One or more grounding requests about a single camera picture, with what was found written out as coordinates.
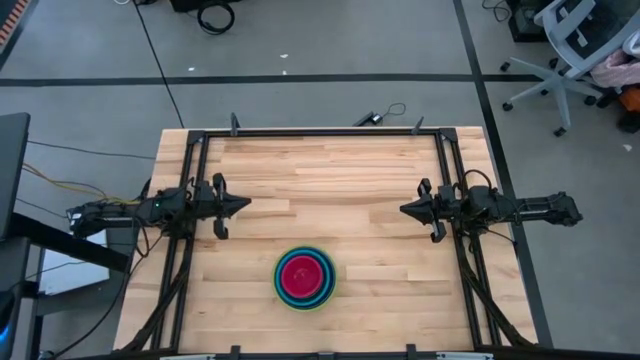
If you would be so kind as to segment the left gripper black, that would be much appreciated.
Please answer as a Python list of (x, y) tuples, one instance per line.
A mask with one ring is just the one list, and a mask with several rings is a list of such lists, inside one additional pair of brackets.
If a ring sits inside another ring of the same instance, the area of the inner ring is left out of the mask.
[(195, 190), (195, 217), (201, 220), (213, 218), (214, 235), (219, 240), (227, 240), (229, 230), (225, 221), (250, 205), (252, 199), (227, 193), (226, 181), (221, 173), (215, 173), (212, 182), (198, 181)]

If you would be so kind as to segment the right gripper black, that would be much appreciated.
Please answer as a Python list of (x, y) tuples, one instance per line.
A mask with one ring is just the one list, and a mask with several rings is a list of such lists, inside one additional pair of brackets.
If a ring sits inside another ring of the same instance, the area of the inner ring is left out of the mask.
[(435, 195), (431, 194), (431, 190), (430, 180), (422, 178), (418, 186), (420, 198), (401, 205), (400, 210), (421, 224), (430, 224), (432, 226), (431, 240), (433, 243), (439, 243), (447, 235), (443, 221), (450, 221), (458, 208), (456, 186), (439, 186)]

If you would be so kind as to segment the pink plastic bowl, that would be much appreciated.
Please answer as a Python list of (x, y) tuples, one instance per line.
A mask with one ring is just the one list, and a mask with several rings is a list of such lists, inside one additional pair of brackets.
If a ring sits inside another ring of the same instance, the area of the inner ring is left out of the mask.
[(286, 260), (280, 274), (284, 292), (295, 299), (315, 295), (324, 282), (323, 267), (310, 255), (294, 255)]

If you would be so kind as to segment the white board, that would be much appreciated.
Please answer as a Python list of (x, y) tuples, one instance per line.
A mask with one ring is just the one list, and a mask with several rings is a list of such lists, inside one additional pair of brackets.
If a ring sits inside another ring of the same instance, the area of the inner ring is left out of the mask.
[(56, 295), (94, 285), (110, 278), (109, 270), (52, 250), (44, 252), (44, 272), (40, 275), (39, 291)]

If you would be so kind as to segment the grey mesh office chair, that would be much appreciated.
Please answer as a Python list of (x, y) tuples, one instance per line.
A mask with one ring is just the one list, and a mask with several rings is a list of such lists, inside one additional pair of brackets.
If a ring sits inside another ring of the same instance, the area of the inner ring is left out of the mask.
[(640, 30), (640, 0), (553, 0), (535, 15), (534, 23), (543, 28), (556, 64), (542, 67), (516, 57), (504, 62), (501, 72), (514, 65), (540, 82), (509, 98), (502, 109), (510, 111), (524, 98), (551, 94), (562, 122), (554, 135), (561, 137), (571, 127), (569, 92), (583, 95), (587, 105), (604, 96), (607, 87), (596, 82), (592, 70)]

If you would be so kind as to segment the black equipment box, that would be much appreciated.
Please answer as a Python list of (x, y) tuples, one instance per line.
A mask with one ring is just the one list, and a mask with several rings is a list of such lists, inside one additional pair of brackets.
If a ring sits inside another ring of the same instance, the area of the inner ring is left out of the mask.
[(553, 0), (506, 0), (511, 12), (508, 20), (512, 38), (517, 43), (546, 42), (544, 29), (534, 22), (535, 15)]

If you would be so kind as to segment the dark flat monitor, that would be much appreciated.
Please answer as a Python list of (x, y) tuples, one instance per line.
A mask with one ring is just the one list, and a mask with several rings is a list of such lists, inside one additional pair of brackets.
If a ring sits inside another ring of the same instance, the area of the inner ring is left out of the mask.
[(30, 115), (0, 115), (0, 242), (9, 231), (28, 139)]

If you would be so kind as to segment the pink cloth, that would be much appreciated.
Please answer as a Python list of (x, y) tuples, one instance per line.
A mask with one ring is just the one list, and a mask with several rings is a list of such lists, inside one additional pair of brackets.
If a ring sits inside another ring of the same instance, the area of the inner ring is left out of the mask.
[(605, 88), (640, 84), (640, 53), (618, 49), (590, 71), (595, 82)]

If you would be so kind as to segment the black aluminium rig frame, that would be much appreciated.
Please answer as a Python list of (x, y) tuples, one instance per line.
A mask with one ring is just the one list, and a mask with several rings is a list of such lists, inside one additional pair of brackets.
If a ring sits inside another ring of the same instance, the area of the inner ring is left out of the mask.
[[(424, 178), (495, 182), (482, 128), (215, 134), (191, 159), (187, 145), (183, 130), (162, 134), (153, 189), (175, 186), (183, 168), (219, 172), (250, 204), (225, 241), (211, 221), (197, 225), (180, 353), (221, 358), (238, 346), (245, 357), (339, 360), (472, 348), (453, 239), (433, 243), (399, 208)], [(284, 306), (270, 280), (277, 259), (302, 245), (323, 249), (338, 277), (331, 300), (310, 312)]]

